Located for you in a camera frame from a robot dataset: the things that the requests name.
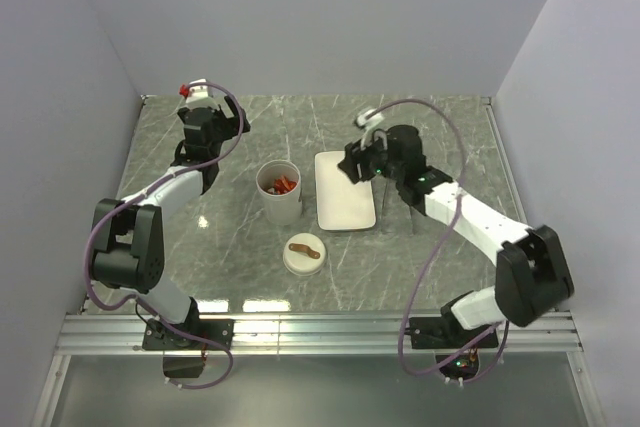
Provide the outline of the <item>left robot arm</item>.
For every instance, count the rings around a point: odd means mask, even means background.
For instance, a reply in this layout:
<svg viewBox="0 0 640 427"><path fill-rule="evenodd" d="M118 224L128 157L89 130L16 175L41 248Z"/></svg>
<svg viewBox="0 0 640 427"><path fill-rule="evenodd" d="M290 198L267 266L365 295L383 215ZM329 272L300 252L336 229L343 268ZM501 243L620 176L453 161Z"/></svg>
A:
<svg viewBox="0 0 640 427"><path fill-rule="evenodd" d="M189 349L203 342L204 327L195 299L164 272L164 224L211 188L229 154L224 143L237 144L250 123L231 94L222 104L214 104L210 95L187 101L177 116L183 138L165 173L133 195L96 205L84 275L88 285L126 290L126 300L150 313L152 334Z"/></svg>

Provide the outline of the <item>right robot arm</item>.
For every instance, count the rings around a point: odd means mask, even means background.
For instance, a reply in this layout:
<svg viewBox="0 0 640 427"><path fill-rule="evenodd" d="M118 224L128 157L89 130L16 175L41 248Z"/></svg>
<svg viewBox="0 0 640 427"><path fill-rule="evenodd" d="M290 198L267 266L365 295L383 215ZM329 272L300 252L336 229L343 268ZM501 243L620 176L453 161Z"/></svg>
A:
<svg viewBox="0 0 640 427"><path fill-rule="evenodd" d="M495 266L492 286L445 304L427 335L441 347L465 345L481 329L508 321L526 327L568 300L574 283L558 234L512 220L471 196L428 164L416 128L377 129L371 140L346 145L339 169L352 183L383 176L401 200L425 217L450 225Z"/></svg>

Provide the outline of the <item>white round container lid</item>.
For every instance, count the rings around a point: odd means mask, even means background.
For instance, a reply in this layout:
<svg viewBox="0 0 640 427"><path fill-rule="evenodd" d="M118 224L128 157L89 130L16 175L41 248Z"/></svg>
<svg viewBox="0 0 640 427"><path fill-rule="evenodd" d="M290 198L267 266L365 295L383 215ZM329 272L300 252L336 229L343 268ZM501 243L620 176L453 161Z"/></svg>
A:
<svg viewBox="0 0 640 427"><path fill-rule="evenodd" d="M296 234L285 243L284 266L297 276L310 276L319 272L326 259L324 242L311 233Z"/></svg>

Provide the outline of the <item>red crab toy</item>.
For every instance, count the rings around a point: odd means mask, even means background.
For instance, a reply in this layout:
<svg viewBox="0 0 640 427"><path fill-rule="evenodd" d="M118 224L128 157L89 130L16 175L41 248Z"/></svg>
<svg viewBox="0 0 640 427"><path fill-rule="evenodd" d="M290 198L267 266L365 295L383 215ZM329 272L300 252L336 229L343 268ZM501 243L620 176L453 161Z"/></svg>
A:
<svg viewBox="0 0 640 427"><path fill-rule="evenodd" d="M272 195L286 195L297 187L297 182L281 175L273 181L268 192Z"/></svg>

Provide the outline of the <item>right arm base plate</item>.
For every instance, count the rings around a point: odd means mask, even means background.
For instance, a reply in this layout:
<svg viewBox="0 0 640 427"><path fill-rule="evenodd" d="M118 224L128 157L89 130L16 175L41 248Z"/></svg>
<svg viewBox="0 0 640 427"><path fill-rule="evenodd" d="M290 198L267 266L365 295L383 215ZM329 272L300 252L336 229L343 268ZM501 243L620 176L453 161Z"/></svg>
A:
<svg viewBox="0 0 640 427"><path fill-rule="evenodd" d="M410 337L413 350L461 349L490 328L490 325L466 330L455 318L410 317L405 334Z"/></svg>

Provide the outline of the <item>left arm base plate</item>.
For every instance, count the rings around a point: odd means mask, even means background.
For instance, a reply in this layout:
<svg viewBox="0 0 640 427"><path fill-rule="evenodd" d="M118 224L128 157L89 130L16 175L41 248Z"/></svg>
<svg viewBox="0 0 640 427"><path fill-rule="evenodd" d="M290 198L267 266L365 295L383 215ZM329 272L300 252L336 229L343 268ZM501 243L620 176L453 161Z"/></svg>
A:
<svg viewBox="0 0 640 427"><path fill-rule="evenodd" d="M234 323L235 321L231 319L200 320L191 335L215 341L230 348ZM170 331L157 320L149 321L142 341L142 349L145 351L197 350L203 347L205 347L203 342L184 338Z"/></svg>

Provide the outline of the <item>metal tongs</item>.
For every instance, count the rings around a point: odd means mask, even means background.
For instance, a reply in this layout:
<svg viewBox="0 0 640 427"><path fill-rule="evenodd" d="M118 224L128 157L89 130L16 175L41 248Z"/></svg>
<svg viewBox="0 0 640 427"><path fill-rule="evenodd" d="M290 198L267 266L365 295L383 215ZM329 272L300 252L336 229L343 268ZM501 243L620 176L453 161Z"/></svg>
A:
<svg viewBox="0 0 640 427"><path fill-rule="evenodd" d="M412 209L399 196L395 183L387 179L384 183L379 225L385 234L409 236L414 233Z"/></svg>

